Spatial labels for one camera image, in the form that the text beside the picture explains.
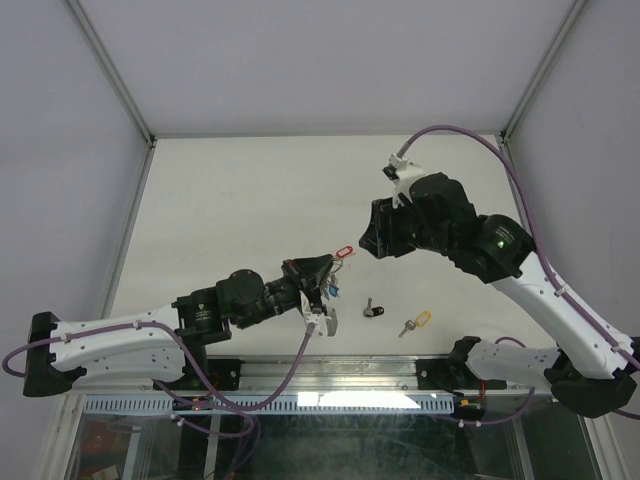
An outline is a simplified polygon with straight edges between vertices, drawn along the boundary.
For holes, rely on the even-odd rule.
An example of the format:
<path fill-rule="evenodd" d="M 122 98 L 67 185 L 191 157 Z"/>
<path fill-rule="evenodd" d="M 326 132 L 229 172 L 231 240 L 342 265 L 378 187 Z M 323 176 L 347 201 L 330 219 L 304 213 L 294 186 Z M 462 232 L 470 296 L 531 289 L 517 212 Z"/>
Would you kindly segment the large keyring with coloured keys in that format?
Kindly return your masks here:
<path fill-rule="evenodd" d="M 322 295 L 326 300 L 332 300 L 339 297 L 340 285 L 338 273 L 342 270 L 343 266 L 344 261 L 342 259 L 333 259 L 332 267 L 322 285 Z"/>

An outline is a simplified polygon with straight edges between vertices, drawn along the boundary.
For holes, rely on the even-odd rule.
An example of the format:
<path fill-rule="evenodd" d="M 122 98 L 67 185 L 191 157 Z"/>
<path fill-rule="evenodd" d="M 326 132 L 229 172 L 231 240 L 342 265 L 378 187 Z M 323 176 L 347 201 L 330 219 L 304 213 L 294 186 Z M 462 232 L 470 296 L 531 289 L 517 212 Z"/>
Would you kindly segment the key with red tag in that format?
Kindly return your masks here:
<path fill-rule="evenodd" d="M 339 248 L 333 254 L 334 260 L 345 260 L 350 258 L 356 254 L 356 250 L 352 245 L 346 245 L 344 247 Z"/>

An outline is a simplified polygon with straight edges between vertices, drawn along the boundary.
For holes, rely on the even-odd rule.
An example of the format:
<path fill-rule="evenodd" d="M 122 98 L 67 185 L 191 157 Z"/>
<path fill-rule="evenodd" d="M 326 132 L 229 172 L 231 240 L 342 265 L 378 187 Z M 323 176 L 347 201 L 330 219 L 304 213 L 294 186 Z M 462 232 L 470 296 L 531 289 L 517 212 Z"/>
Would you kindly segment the key with black tag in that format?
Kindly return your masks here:
<path fill-rule="evenodd" d="M 362 315 L 364 318 L 375 318 L 382 316 L 384 313 L 385 309 L 382 306 L 374 306 L 372 298 L 369 297 L 367 299 L 365 308 L 363 309 Z"/>

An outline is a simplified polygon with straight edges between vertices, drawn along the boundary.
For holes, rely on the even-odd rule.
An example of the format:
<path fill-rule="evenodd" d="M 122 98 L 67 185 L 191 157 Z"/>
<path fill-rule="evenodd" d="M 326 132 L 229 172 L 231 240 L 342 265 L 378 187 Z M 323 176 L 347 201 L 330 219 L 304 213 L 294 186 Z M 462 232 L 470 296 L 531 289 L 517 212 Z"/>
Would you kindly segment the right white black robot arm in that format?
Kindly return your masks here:
<path fill-rule="evenodd" d="M 533 238 L 516 221 L 479 215 L 460 182 L 386 167 L 391 197 L 371 204 L 359 240 L 377 259 L 416 250 L 438 253 L 456 268 L 495 288 L 521 307 L 550 337 L 548 349 L 501 346 L 475 336 L 455 342 L 448 356 L 452 383 L 469 387 L 495 380 L 546 389 L 561 405 L 588 418 L 626 406 L 637 389 L 639 341 L 601 317 L 593 325 L 580 315 L 585 305 L 569 300 L 551 281 Z"/>

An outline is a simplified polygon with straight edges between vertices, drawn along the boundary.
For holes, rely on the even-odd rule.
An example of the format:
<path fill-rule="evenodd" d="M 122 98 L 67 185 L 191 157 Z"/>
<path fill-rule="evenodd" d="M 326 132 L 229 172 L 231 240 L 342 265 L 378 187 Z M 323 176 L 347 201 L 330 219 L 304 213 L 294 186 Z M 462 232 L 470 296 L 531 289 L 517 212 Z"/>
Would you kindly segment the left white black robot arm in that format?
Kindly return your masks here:
<path fill-rule="evenodd" d="M 33 316 L 23 377 L 28 398 L 51 397 L 106 380 L 182 382 L 198 388 L 209 377 L 206 348 L 297 311 L 307 332 L 333 336 L 337 318 L 323 301 L 334 258 L 290 259 L 266 282 L 241 269 L 214 286 L 157 309 L 119 318 L 67 322 L 51 312 Z"/>

